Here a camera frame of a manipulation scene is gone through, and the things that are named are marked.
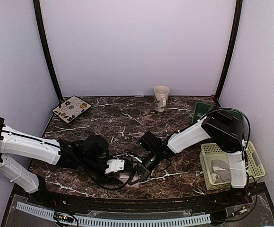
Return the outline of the pink cloth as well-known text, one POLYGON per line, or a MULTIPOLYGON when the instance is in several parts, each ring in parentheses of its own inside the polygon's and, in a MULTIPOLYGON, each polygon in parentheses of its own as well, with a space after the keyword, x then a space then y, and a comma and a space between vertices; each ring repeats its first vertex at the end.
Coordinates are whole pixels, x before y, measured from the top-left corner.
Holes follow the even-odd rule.
MULTIPOLYGON (((118 179, 125 183, 130 177, 130 173, 120 173, 118 179)), ((130 188, 139 188, 140 187, 140 182, 134 184, 134 185, 129 185, 128 183, 125 185, 125 187, 130 187, 130 188)))

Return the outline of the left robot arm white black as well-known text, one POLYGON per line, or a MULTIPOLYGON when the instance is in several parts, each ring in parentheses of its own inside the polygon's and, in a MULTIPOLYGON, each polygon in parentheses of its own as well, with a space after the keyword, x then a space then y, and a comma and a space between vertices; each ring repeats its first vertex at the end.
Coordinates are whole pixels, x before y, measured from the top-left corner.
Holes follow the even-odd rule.
POLYGON ((52 203, 45 180, 22 167, 12 155, 37 159, 61 168, 81 167, 106 190, 109 184, 116 184, 117 189, 123 188, 125 184, 114 175, 130 174, 133 170, 131 161, 109 154, 109 144, 102 136, 91 135, 76 141, 44 139, 17 131, 0 117, 0 173, 27 193, 34 194, 34 199, 42 206, 52 203))

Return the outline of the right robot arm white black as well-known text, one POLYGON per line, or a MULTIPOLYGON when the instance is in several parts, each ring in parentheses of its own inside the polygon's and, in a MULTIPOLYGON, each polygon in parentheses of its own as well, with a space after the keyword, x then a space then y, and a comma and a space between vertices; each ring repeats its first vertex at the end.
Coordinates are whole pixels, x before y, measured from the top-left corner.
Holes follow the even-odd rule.
POLYGON ((245 198, 243 188, 248 181, 247 147, 250 133, 245 133, 245 129, 250 130, 251 126, 242 111, 212 106, 196 123, 174 132, 165 140, 147 131, 138 143, 150 153, 134 166, 131 176, 137 179, 130 178, 128 184, 133 186, 144 182, 161 161, 204 140, 212 140, 226 154, 230 183, 234 188, 227 194, 227 201, 237 205, 245 198))

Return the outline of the dark green divided organizer tray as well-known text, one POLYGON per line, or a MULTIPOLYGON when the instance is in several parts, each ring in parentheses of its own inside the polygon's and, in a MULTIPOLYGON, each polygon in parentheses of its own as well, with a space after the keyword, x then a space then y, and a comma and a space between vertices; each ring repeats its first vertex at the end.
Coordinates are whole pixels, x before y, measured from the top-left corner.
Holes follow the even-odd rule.
POLYGON ((200 119, 200 117, 207 113, 209 109, 213 106, 219 107, 218 105, 210 105, 207 103, 197 102, 194 109, 194 115, 191 124, 195 124, 200 119))

